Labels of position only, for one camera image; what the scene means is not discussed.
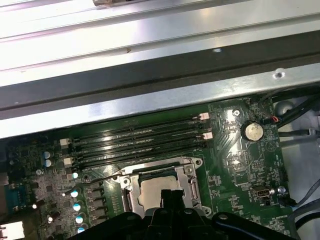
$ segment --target solid capacitor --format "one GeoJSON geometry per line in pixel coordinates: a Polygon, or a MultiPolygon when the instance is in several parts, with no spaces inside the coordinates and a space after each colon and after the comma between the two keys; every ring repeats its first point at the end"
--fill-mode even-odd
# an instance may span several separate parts
{"type": "Polygon", "coordinates": [[[43,157],[44,157],[44,159],[49,159],[51,157],[51,153],[49,151],[45,151],[43,153],[43,157]]]}

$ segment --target metal sheet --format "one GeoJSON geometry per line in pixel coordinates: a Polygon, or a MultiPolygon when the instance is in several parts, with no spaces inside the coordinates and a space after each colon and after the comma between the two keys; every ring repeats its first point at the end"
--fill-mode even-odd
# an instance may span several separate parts
{"type": "Polygon", "coordinates": [[[275,73],[265,72],[5,119],[0,121],[0,138],[310,84],[320,81],[320,63],[285,69],[282,78],[276,78],[275,73]]]}
{"type": "MultiPolygon", "coordinates": [[[[168,6],[164,7],[165,12],[142,17],[135,15],[127,22],[122,21],[128,18],[123,18],[119,23],[119,19],[114,21],[114,17],[109,17],[109,23],[104,22],[104,25],[91,21],[78,29],[60,29],[40,36],[26,35],[35,31],[31,27],[40,27],[31,24],[32,21],[28,22],[30,28],[5,25],[1,30],[0,51],[10,57],[1,65],[0,76],[4,79],[1,85],[320,29],[320,2],[314,0],[292,0],[290,5],[285,0],[254,0],[203,7],[168,14],[168,9],[173,8],[168,6]],[[28,30],[14,32],[18,29],[28,30]],[[6,39],[20,34],[21,39],[6,39]]],[[[112,9],[103,11],[107,14],[114,11],[112,9]]],[[[71,15],[64,15],[64,18],[71,19],[71,15]]],[[[48,19],[41,20],[47,29],[49,26],[44,23],[48,19]]]]}

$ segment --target dimm slot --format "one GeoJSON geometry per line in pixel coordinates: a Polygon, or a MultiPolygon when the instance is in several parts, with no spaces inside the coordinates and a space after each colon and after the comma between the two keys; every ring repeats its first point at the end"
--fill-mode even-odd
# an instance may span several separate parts
{"type": "Polygon", "coordinates": [[[192,143],[197,143],[200,142],[200,139],[185,139],[185,140],[178,140],[178,141],[170,141],[166,142],[163,144],[156,144],[153,146],[148,146],[148,147],[137,147],[135,149],[129,150],[129,151],[118,151],[118,152],[110,152],[110,151],[105,151],[101,152],[100,155],[92,156],[92,157],[86,157],[81,160],[78,160],[80,163],[89,163],[93,161],[100,161],[100,160],[107,160],[107,159],[113,159],[113,158],[118,158],[118,157],[125,157],[125,156],[130,156],[130,155],[136,155],[136,154],[141,154],[141,153],[146,153],[146,152],[151,152],[154,150],[158,149],[163,149],[167,147],[172,147],[172,146],[180,146],[180,145],[185,145],[185,144],[192,144],[192,143]]]}
{"type": "Polygon", "coordinates": [[[79,166],[79,168],[81,170],[88,169],[88,168],[96,168],[96,167],[105,166],[106,164],[113,164],[116,162],[123,162],[123,161],[151,161],[151,160],[159,158],[159,156],[163,155],[163,154],[175,155],[175,154],[182,154],[186,151],[189,151],[189,152],[200,151],[202,148],[205,147],[205,146],[203,146],[204,144],[205,144],[205,142],[202,142],[202,144],[198,143],[198,144],[182,145],[180,147],[172,147],[172,149],[167,148],[167,149],[163,149],[163,150],[159,150],[159,151],[154,151],[154,152],[152,152],[151,155],[142,155],[141,154],[141,155],[137,155],[134,157],[127,156],[127,157],[117,157],[117,158],[112,158],[112,159],[99,160],[99,161],[83,164],[83,165],[79,166]]]}
{"type": "Polygon", "coordinates": [[[102,139],[95,139],[92,142],[86,142],[86,143],[79,143],[77,144],[77,146],[75,146],[75,148],[81,148],[81,149],[86,149],[86,148],[92,148],[92,147],[99,147],[99,146],[105,146],[105,145],[110,145],[110,144],[117,144],[117,143],[122,143],[122,142],[126,142],[126,141],[132,141],[132,140],[139,140],[139,139],[143,139],[143,138],[148,138],[148,137],[153,137],[153,136],[161,136],[164,134],[172,134],[173,132],[176,132],[177,134],[179,134],[180,132],[186,132],[186,131],[191,131],[191,130],[199,130],[201,129],[201,125],[193,125],[193,126],[181,126],[180,128],[176,128],[176,129],[165,129],[163,131],[158,131],[158,132],[148,132],[148,133],[144,133],[141,135],[130,135],[130,136],[126,136],[126,137],[119,137],[118,135],[115,135],[113,137],[113,139],[106,139],[103,141],[100,141],[102,139]]]}
{"type": "Polygon", "coordinates": [[[170,141],[176,141],[176,140],[184,140],[188,138],[195,138],[198,134],[197,130],[194,131],[179,131],[174,133],[166,133],[161,135],[155,135],[150,137],[144,137],[139,139],[133,139],[131,141],[124,141],[119,142],[116,144],[103,144],[91,148],[85,148],[82,151],[77,152],[79,155],[87,156],[87,154],[92,154],[94,152],[101,152],[101,151],[107,151],[107,150],[115,150],[115,151],[121,151],[121,150],[130,150],[132,148],[137,147],[147,147],[149,145],[154,144],[161,144],[166,143],[170,141]]]}
{"type": "Polygon", "coordinates": [[[78,138],[75,138],[74,140],[76,141],[76,140],[85,140],[85,139],[91,139],[91,138],[107,137],[109,135],[131,132],[133,130],[141,130],[141,129],[145,129],[145,128],[153,128],[153,127],[158,127],[158,126],[168,126],[168,125],[174,125],[174,124],[187,123],[187,122],[193,121],[193,119],[197,118],[197,117],[198,116],[190,116],[190,117],[175,119],[175,120],[171,120],[171,121],[153,123],[153,124],[149,124],[149,125],[141,125],[141,126],[137,125],[137,126],[132,126],[130,128],[108,130],[108,131],[103,131],[103,132],[99,132],[99,133],[88,135],[88,136],[78,137],[78,138]]]}

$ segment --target chip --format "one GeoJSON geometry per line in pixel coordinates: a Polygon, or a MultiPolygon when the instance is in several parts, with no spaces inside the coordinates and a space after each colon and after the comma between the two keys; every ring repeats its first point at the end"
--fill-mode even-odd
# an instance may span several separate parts
{"type": "Polygon", "coordinates": [[[46,191],[49,193],[49,192],[52,192],[54,190],[54,188],[52,186],[46,186],[46,191]]]}
{"type": "Polygon", "coordinates": [[[66,168],[65,169],[65,174],[72,174],[72,169],[71,168],[66,168]]]}
{"type": "Polygon", "coordinates": [[[21,151],[21,156],[22,156],[22,157],[27,157],[27,156],[29,156],[29,150],[22,150],[22,151],[21,151]]]}
{"type": "Polygon", "coordinates": [[[69,201],[65,201],[65,202],[63,203],[63,206],[64,206],[65,208],[69,208],[69,207],[71,207],[71,203],[70,203],[69,201]]]}
{"type": "Polygon", "coordinates": [[[56,230],[56,231],[61,231],[61,230],[62,230],[61,225],[57,225],[57,226],[55,226],[55,230],[56,230]]]}

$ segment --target black cable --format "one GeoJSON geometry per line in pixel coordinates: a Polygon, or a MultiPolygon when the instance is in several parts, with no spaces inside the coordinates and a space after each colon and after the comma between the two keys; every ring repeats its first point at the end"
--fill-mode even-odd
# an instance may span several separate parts
{"type": "Polygon", "coordinates": [[[109,179],[117,179],[119,176],[121,176],[121,174],[115,174],[115,175],[106,176],[106,177],[103,177],[103,178],[97,178],[97,179],[95,179],[95,180],[93,180],[91,182],[78,183],[74,187],[72,187],[70,190],[64,192],[62,196],[64,197],[64,196],[67,196],[67,195],[71,194],[78,187],[80,187],[80,188],[81,187],[90,187],[91,185],[96,184],[96,183],[100,183],[102,181],[106,181],[106,180],[109,180],[109,179]]]}
{"type": "Polygon", "coordinates": [[[300,105],[286,112],[284,115],[281,116],[282,121],[278,124],[278,128],[281,128],[284,125],[287,125],[292,121],[296,120],[297,118],[301,117],[303,114],[312,109],[316,104],[318,104],[319,101],[320,95],[314,95],[306,101],[304,101],[303,103],[301,103],[300,105]]]}
{"type": "Polygon", "coordinates": [[[301,98],[316,94],[319,94],[319,85],[313,84],[306,87],[299,87],[279,92],[278,94],[272,96],[272,102],[278,103],[289,99],[301,98]]]}
{"type": "Polygon", "coordinates": [[[314,212],[310,213],[308,215],[305,215],[304,217],[300,218],[296,223],[295,223],[295,228],[298,230],[301,228],[303,225],[305,225],[307,222],[310,222],[314,219],[320,219],[320,212],[314,212]]]}
{"type": "Polygon", "coordinates": [[[310,196],[320,187],[320,178],[310,187],[309,191],[306,195],[296,204],[296,208],[299,208],[302,204],[304,204],[310,196]]]}
{"type": "Polygon", "coordinates": [[[279,131],[278,133],[280,138],[310,135],[309,130],[279,131]]]}
{"type": "Polygon", "coordinates": [[[292,233],[293,238],[300,240],[299,234],[296,229],[295,219],[303,214],[317,210],[319,208],[320,208],[320,198],[299,207],[298,209],[296,209],[295,211],[293,211],[291,214],[288,215],[288,223],[289,223],[290,231],[292,233]]]}

